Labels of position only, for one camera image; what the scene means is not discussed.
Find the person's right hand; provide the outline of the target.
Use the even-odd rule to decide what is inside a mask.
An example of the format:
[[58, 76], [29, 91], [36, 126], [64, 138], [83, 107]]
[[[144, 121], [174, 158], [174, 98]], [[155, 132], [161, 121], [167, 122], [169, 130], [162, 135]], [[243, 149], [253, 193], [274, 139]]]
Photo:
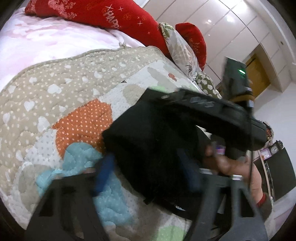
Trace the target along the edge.
[[262, 177], [257, 167], [249, 159], [239, 161], [229, 159], [223, 155], [215, 155], [214, 149], [211, 146], [207, 146], [205, 149], [204, 164], [206, 168], [216, 173], [222, 173], [227, 176], [242, 176], [243, 180], [250, 185], [250, 193], [254, 201], [259, 203], [262, 200]]

